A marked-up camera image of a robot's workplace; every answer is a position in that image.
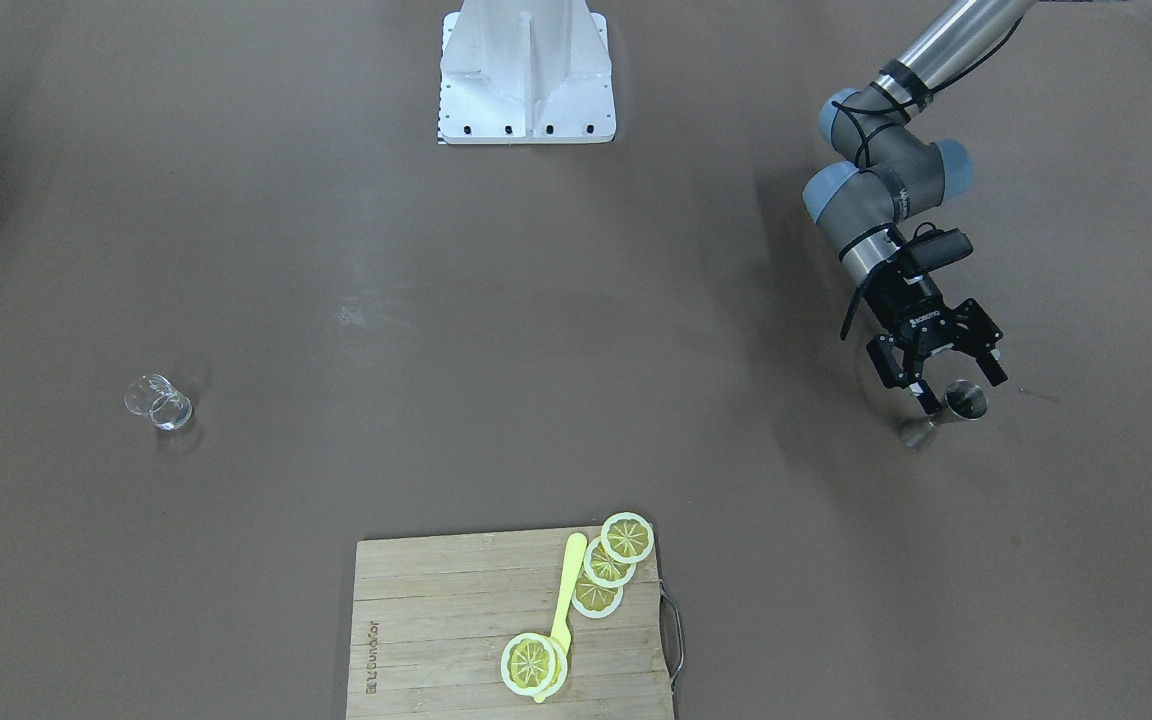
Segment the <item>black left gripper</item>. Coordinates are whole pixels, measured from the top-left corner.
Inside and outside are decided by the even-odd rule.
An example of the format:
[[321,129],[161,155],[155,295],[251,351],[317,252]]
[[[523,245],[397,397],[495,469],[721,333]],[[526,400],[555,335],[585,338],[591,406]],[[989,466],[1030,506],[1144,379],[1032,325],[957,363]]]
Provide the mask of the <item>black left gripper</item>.
[[[1009,378],[998,357],[1005,333],[977,300],[964,300],[950,316],[931,276],[933,270],[961,258],[960,252],[901,250],[865,270],[861,281],[861,300],[882,328],[882,334],[867,341],[867,357],[879,381],[887,389],[908,389],[929,416],[943,407],[924,379],[931,351],[954,348],[972,357],[993,387]],[[927,334],[931,344],[920,334]]]

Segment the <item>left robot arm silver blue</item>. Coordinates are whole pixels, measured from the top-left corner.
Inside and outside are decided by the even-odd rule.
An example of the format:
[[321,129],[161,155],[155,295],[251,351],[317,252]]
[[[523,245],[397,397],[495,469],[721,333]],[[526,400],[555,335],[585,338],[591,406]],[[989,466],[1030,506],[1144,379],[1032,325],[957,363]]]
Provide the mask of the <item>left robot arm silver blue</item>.
[[954,1],[867,86],[838,91],[819,111],[819,132],[838,161],[809,179],[803,200],[852,283],[838,333],[846,338],[859,306],[867,306],[879,324],[867,341],[879,381],[909,391],[923,414],[946,406],[925,379],[925,361],[935,354],[972,357],[992,386],[1007,377],[996,323],[975,300],[948,306],[934,282],[935,270],[972,253],[972,241],[933,223],[901,232],[973,182],[964,146],[920,141],[910,124],[937,94],[995,55],[1029,8],[1028,1]]

